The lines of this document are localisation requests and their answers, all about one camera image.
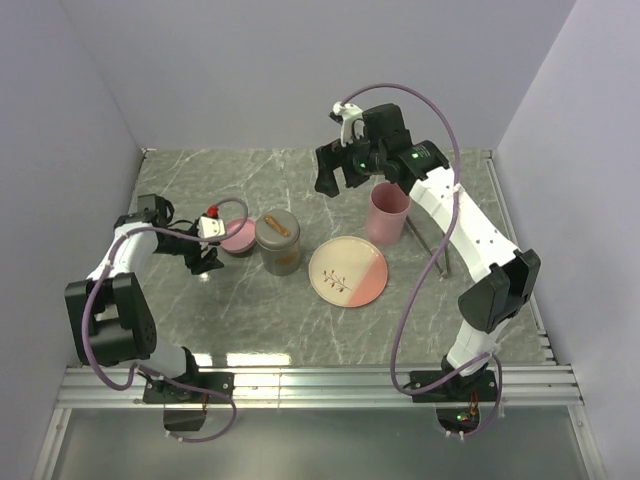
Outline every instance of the plate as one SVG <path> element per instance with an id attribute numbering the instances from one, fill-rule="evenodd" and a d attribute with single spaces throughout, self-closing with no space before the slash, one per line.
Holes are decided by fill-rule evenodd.
<path id="1" fill-rule="evenodd" d="M 338 237 L 322 244 L 309 262 L 314 290 L 339 307 L 373 302 L 387 285 L 389 270 L 380 250 L 357 237 Z"/>

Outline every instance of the pink cup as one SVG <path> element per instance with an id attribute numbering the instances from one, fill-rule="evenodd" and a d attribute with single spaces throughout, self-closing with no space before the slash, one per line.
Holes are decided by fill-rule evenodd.
<path id="1" fill-rule="evenodd" d="M 371 191 L 364 231 L 376 245 L 393 245 L 400 239 L 411 200 L 395 183 L 381 183 Z"/>

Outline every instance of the metal frame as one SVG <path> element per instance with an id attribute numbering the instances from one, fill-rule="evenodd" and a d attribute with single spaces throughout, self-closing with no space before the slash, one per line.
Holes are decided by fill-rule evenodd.
<path id="1" fill-rule="evenodd" d="M 591 424 L 584 405 L 569 407 L 569 415 L 589 480 L 606 480 L 607 472 L 604 469 L 604 462 L 591 432 Z"/>
<path id="2" fill-rule="evenodd" d="M 408 383 L 410 370 L 440 371 L 439 366 L 399 369 L 401 383 Z M 239 408 L 420 408 L 434 404 L 413 404 L 398 393 L 383 366 L 335 368 L 203 368 L 203 372 L 235 374 L 233 398 Z M 124 383 L 128 370 L 109 369 L 109 376 Z M 89 368 L 70 368 L 62 381 L 57 408 L 145 408 L 164 405 L 142 403 L 145 381 L 118 392 L 104 386 Z M 503 402 L 506 406 L 582 405 L 582 397 L 571 367 L 504 367 Z M 199 409 L 198 404 L 176 404 L 172 409 Z M 228 408 L 210 405 L 210 408 Z"/>
<path id="3" fill-rule="evenodd" d="M 33 480 L 49 480 L 53 478 L 53 471 L 58 461 L 58 455 L 62 448 L 70 417 L 71 410 L 68 408 L 56 408 L 53 411 L 51 422 L 49 422 L 49 428 L 42 444 L 42 450 L 40 451 L 40 457 L 33 472 Z"/>

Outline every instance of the zip tie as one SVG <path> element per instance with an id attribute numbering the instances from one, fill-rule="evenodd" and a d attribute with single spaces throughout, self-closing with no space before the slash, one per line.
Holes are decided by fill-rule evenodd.
<path id="1" fill-rule="evenodd" d="M 446 198 L 447 200 L 450 198 L 453 198 L 453 196 L 456 193 L 460 193 L 460 191 L 464 190 L 464 188 L 462 187 L 462 184 L 460 183 L 456 183 L 453 188 L 447 190 L 447 194 L 444 195 L 442 198 Z"/>

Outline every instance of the leaf pattern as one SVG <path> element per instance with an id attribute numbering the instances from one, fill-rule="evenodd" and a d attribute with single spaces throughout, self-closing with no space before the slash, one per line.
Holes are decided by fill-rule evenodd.
<path id="1" fill-rule="evenodd" d="M 335 270 L 331 270 L 331 273 L 327 273 L 327 271 L 324 270 L 322 274 L 324 275 L 325 283 L 329 281 L 331 282 L 331 288 L 336 288 L 337 285 L 338 293 L 342 293 L 345 290 L 351 291 L 345 283 L 347 281 L 347 277 L 342 277 L 342 279 L 340 279 L 338 275 L 335 275 Z"/>

